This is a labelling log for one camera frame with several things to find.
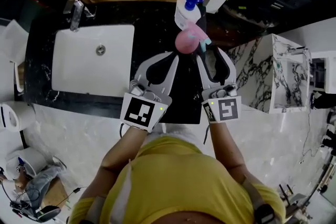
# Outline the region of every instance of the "white floor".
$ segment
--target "white floor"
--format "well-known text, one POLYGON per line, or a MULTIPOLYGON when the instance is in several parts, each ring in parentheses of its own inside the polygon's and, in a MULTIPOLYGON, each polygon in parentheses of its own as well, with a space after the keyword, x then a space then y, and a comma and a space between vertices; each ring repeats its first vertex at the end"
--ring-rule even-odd
MULTIPOLYGON (((103 156, 119 139, 120 121, 34 107, 37 121, 25 130, 27 144, 48 159, 56 155, 65 162, 68 171, 61 179, 68 193, 76 187, 88 186, 103 156)), ((328 152, 318 147, 329 110, 311 111, 310 126, 307 112, 266 114, 244 105, 242 110, 241 119, 227 125, 250 171, 271 187, 288 184, 295 193, 310 193, 328 152)), ((207 126, 202 111, 200 125, 188 125, 188 128, 203 141, 207 126)), ((210 136, 206 149, 207 154, 214 156, 210 136)), ((79 196, 80 193, 73 195, 71 204, 79 196)), ((69 211, 64 210, 62 214, 66 218, 69 211)))

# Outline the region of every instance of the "sink drain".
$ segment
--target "sink drain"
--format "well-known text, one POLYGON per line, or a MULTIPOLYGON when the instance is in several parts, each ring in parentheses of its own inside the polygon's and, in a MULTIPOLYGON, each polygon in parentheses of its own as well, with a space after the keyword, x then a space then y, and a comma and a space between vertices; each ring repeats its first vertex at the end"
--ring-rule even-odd
POLYGON ((100 44, 97 48, 96 48, 96 54, 98 56, 102 56, 106 51, 106 48, 104 45, 100 44))

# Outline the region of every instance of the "marble cabinet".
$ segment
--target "marble cabinet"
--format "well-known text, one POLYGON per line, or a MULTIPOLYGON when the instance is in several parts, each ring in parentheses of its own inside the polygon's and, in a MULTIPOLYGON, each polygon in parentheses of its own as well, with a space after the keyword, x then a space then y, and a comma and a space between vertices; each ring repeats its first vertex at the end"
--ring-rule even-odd
POLYGON ((227 52, 237 70, 241 102, 266 113, 305 111, 309 51, 275 34, 227 52))

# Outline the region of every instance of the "black countertop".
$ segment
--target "black countertop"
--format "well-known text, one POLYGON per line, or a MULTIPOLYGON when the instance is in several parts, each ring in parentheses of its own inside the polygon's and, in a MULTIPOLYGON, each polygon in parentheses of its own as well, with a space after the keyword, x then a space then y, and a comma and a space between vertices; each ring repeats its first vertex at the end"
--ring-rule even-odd
MULTIPOLYGON (((205 8, 197 24, 206 28, 205 8)), ((175 3, 113 2, 98 5, 95 19, 82 16, 80 27, 132 24, 135 27, 130 78, 150 57, 176 51, 175 38, 181 31, 174 22, 175 3)), ((51 13, 36 18, 30 28, 25 60, 26 102, 89 115, 119 118, 122 98, 54 91, 51 88, 56 33, 70 27, 70 15, 51 13)), ((179 54, 177 72, 170 96, 173 103, 161 122, 199 124, 201 81, 193 55, 179 54)))

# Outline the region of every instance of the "yellow shirt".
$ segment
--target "yellow shirt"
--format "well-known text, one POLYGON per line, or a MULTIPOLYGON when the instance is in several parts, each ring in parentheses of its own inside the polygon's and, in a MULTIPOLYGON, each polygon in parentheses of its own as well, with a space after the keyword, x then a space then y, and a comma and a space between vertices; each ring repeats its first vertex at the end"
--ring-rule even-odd
MULTIPOLYGON (((141 148, 131 167, 132 188, 124 224, 150 224, 177 211, 203 212, 226 224, 254 223, 252 204, 245 189, 219 161, 203 155, 192 144, 162 137, 141 148)), ((109 223, 127 170, 127 167, 122 170, 110 190, 100 224, 109 223)), ((279 195, 264 185, 254 186, 284 221, 285 207, 279 195)), ((89 199, 78 202, 70 218, 71 224, 80 220, 79 211, 84 212, 81 201, 83 205, 90 204, 89 199)))

